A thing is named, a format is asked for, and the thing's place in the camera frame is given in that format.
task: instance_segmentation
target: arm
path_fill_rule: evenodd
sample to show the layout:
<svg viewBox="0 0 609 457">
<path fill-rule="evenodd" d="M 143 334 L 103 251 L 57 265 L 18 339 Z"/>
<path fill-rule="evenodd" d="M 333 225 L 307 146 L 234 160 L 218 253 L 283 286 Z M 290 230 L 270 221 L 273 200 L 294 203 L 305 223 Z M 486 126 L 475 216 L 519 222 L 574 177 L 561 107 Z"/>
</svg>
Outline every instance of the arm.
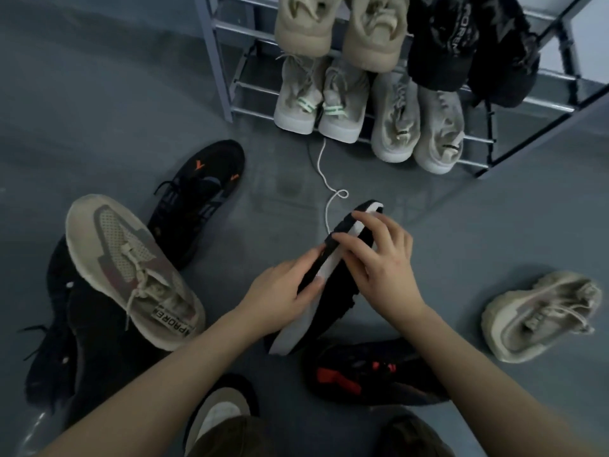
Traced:
<svg viewBox="0 0 609 457">
<path fill-rule="evenodd" d="M 410 267 L 412 237 L 399 224 L 380 214 L 352 215 L 372 230 L 378 248 L 334 235 L 362 295 L 419 351 L 489 456 L 597 455 L 425 305 Z"/>
<path fill-rule="evenodd" d="M 267 333 L 296 319 L 321 290 L 298 285 L 321 248 L 267 269 L 231 312 L 137 377 L 66 430 L 40 457 L 161 456 L 198 402 L 230 364 Z"/>
</svg>

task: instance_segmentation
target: forearm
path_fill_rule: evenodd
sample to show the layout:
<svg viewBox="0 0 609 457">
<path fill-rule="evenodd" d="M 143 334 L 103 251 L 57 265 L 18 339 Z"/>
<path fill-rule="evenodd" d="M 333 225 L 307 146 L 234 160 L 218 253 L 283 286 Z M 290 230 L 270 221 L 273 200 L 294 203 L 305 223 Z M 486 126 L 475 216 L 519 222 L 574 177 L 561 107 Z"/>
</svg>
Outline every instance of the forearm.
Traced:
<svg viewBox="0 0 609 457">
<path fill-rule="evenodd" d="M 596 455 L 431 309 L 396 328 L 433 369 L 489 456 Z"/>
<path fill-rule="evenodd" d="M 41 457 L 162 455 L 194 407 L 258 338 L 235 311 L 64 432 Z"/>
</svg>

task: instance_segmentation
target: person's right hand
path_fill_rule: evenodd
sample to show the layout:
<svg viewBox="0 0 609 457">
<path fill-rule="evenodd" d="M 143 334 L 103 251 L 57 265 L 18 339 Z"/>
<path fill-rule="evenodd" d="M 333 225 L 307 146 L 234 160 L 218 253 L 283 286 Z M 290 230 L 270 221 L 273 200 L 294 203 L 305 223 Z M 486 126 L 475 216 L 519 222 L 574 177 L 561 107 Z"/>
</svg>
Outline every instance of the person's right hand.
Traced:
<svg viewBox="0 0 609 457">
<path fill-rule="evenodd" d="M 380 213 L 352 212 L 372 231 L 378 251 L 346 233 L 332 237 L 343 247 L 343 259 L 362 295 L 393 326 L 412 322 L 427 308 L 410 267 L 412 236 Z"/>
</svg>

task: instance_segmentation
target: pant leg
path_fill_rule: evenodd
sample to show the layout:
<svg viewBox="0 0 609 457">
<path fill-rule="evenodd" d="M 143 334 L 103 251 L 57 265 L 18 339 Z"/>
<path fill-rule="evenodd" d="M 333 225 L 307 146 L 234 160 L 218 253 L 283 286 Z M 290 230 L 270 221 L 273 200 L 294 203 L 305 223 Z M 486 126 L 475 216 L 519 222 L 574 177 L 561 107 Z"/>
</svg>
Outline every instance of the pant leg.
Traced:
<svg viewBox="0 0 609 457">
<path fill-rule="evenodd" d="M 383 428 L 374 457 L 454 457 L 454 453 L 433 428 L 411 414 Z"/>
<path fill-rule="evenodd" d="M 187 457 L 275 457 L 264 428 L 258 417 L 233 417 L 201 436 Z"/>
</svg>

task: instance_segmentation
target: hand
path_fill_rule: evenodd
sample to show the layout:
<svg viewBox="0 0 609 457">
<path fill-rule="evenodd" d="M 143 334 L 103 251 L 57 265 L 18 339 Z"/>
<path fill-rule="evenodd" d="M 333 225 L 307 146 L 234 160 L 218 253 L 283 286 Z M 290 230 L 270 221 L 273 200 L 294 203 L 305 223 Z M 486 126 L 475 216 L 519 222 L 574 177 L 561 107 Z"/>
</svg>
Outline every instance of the hand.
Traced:
<svg viewBox="0 0 609 457">
<path fill-rule="evenodd" d="M 412 236 L 390 217 L 352 212 L 377 243 L 378 252 L 346 233 L 332 237 L 345 248 L 343 259 L 362 295 L 393 326 L 410 322 L 427 308 L 410 267 Z"/>
<path fill-rule="evenodd" d="M 298 285 L 324 249 L 312 248 L 298 260 L 268 268 L 254 279 L 236 312 L 246 317 L 258 337 L 276 332 L 300 316 L 324 286 L 317 276 L 297 295 Z"/>
</svg>

